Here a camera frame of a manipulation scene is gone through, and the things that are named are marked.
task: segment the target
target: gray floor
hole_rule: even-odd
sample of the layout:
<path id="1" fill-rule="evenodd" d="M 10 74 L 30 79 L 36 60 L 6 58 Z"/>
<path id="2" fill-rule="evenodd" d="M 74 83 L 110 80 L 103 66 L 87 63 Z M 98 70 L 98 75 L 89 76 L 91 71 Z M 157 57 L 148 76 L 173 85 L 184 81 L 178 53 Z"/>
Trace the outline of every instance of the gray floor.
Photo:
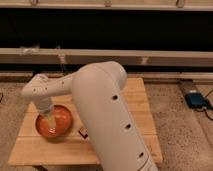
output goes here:
<path id="1" fill-rule="evenodd" d="M 31 167 L 10 167 L 7 160 L 18 134 L 27 103 L 20 98 L 25 83 L 0 83 L 4 98 L 0 104 L 0 170 L 32 171 Z M 206 94 L 213 84 L 198 85 Z M 162 171 L 212 171 L 213 122 L 203 113 L 190 110 L 177 84 L 147 83 L 146 90 L 164 157 Z M 48 167 L 54 171 L 96 171 L 97 166 Z"/>

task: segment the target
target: wooden table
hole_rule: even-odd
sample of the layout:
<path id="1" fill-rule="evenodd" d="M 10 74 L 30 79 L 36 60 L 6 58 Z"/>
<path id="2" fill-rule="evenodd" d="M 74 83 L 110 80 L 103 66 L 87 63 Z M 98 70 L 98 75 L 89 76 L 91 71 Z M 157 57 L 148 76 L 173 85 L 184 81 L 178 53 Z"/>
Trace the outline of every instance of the wooden table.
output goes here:
<path id="1" fill-rule="evenodd" d="M 154 161 L 160 164 L 162 154 L 143 80 L 141 78 L 128 78 L 123 96 Z M 35 129 L 37 112 L 31 103 L 9 158 L 9 164 L 12 166 L 99 164 L 89 139 L 84 139 L 78 133 L 82 122 L 73 104 L 72 96 L 53 97 L 53 102 L 64 105 L 72 111 L 74 125 L 71 132 L 62 137 L 61 140 L 54 142 L 42 138 Z"/>

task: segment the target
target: wooden surface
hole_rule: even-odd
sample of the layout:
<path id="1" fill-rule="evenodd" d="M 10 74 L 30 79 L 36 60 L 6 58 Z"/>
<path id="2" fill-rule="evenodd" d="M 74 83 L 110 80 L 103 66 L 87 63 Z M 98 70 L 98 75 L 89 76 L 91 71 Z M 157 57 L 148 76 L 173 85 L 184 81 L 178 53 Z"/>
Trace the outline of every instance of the wooden surface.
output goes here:
<path id="1" fill-rule="evenodd" d="M 155 162 L 160 164 L 162 154 L 143 80 L 128 78 L 123 95 Z M 89 139 L 85 140 L 78 133 L 82 123 L 73 104 L 72 96 L 54 97 L 53 102 L 65 105 L 71 110 L 74 117 L 71 132 L 54 142 L 43 139 L 35 130 L 37 112 L 31 103 L 9 158 L 9 164 L 13 166 L 99 164 Z"/>

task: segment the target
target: cable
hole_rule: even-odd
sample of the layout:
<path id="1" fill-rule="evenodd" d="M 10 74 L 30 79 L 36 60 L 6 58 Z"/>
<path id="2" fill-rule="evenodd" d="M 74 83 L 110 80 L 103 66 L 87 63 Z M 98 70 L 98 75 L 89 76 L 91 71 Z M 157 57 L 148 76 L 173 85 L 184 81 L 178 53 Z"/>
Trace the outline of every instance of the cable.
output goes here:
<path id="1" fill-rule="evenodd" d="M 0 93 L 0 103 L 1 103 L 1 101 L 2 101 L 2 99 L 3 99 L 3 97 L 4 97 L 4 94 L 3 94 L 3 93 Z"/>
<path id="2" fill-rule="evenodd" d="M 208 110 L 205 110 L 204 113 L 206 114 L 206 116 L 207 116 L 208 119 L 210 119 L 211 121 L 213 121 L 213 117 L 211 117 L 207 111 Z"/>
<path id="3" fill-rule="evenodd" d="M 211 117 L 208 113 L 208 111 L 213 111 L 213 106 L 211 105 L 209 99 L 207 98 L 211 93 L 213 92 L 213 89 L 211 91 L 209 91 L 206 96 L 204 97 L 205 98 L 205 102 L 206 102 L 206 106 L 203 106 L 202 108 L 195 108 L 195 111 L 197 112 L 204 112 L 206 117 L 213 121 L 213 116 Z"/>
<path id="4" fill-rule="evenodd" d="M 213 89 L 205 95 L 205 98 L 207 98 L 212 92 L 213 92 Z"/>

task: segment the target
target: table leg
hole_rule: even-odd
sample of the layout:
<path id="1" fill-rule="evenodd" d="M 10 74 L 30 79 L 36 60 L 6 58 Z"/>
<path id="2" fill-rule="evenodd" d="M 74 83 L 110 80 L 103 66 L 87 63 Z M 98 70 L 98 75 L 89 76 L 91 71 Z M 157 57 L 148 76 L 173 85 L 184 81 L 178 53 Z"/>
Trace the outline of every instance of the table leg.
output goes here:
<path id="1" fill-rule="evenodd" d="M 45 167 L 43 166 L 32 166 L 33 168 L 37 169 L 38 171 L 48 171 Z"/>

